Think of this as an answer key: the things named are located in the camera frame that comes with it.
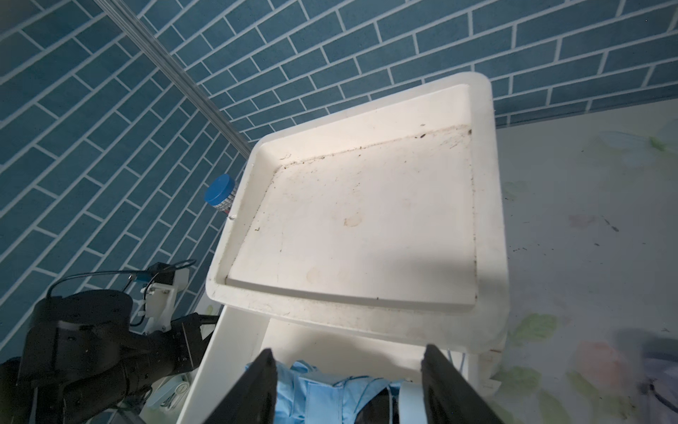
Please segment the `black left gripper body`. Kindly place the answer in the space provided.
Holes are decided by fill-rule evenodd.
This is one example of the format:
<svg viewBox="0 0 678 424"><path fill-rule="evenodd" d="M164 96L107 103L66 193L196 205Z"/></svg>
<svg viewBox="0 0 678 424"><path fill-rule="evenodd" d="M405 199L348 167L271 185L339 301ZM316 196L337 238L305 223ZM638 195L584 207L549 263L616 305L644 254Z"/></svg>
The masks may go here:
<svg viewBox="0 0 678 424"><path fill-rule="evenodd" d="M205 356L213 335L202 335L203 326L214 326L219 316L192 313L171 322L169 330L156 331L154 351L159 376L176 376L196 370Z"/></svg>

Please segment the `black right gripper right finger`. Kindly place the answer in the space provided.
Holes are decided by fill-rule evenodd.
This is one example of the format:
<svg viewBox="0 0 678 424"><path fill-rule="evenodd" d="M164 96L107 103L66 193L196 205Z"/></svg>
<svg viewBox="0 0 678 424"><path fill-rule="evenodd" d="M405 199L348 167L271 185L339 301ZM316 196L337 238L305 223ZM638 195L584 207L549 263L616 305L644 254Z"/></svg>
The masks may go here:
<svg viewBox="0 0 678 424"><path fill-rule="evenodd" d="M500 417L434 344L426 346L421 374L428 423L502 424Z"/></svg>

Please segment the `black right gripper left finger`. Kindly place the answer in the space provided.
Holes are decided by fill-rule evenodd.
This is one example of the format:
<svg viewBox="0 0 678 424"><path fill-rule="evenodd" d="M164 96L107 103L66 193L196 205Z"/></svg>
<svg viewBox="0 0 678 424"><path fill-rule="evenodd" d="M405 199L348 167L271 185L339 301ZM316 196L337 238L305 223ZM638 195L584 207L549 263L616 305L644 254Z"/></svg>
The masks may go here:
<svg viewBox="0 0 678 424"><path fill-rule="evenodd" d="M275 420L277 367L264 349L217 405L205 424L271 424Z"/></svg>

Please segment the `light blue umbrella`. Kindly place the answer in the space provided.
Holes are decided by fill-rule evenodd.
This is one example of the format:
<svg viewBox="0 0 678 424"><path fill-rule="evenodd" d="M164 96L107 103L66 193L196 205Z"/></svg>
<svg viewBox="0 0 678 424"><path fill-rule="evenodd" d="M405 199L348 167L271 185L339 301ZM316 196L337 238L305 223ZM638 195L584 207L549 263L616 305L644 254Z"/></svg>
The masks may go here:
<svg viewBox="0 0 678 424"><path fill-rule="evenodd" d="M302 361L276 364L275 423L426 423L424 391L407 380L334 376Z"/></svg>

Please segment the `white pull-out drawer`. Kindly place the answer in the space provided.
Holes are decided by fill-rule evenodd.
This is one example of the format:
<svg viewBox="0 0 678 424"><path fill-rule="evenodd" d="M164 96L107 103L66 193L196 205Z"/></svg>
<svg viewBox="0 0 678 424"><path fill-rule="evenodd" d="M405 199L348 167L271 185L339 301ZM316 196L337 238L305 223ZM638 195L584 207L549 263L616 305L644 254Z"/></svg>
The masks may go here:
<svg viewBox="0 0 678 424"><path fill-rule="evenodd" d="M285 365L303 360L331 376L375 376L420 382L427 345L465 359L475 389L484 376L480 355L502 348L506 304L472 307L372 299L365 305L261 297L248 305L224 300L206 356L179 417L200 423L264 349Z"/></svg>

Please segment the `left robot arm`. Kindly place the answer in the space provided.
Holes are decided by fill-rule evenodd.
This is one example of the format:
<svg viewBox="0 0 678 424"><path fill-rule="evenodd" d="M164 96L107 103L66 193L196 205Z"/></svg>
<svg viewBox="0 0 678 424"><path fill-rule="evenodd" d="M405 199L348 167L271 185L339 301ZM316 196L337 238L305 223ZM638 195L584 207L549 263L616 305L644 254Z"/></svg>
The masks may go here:
<svg viewBox="0 0 678 424"><path fill-rule="evenodd" d="M34 309L23 353L1 365L3 423L84 423L162 378L197 369L217 316L189 314L169 330L132 332L122 291L49 297Z"/></svg>

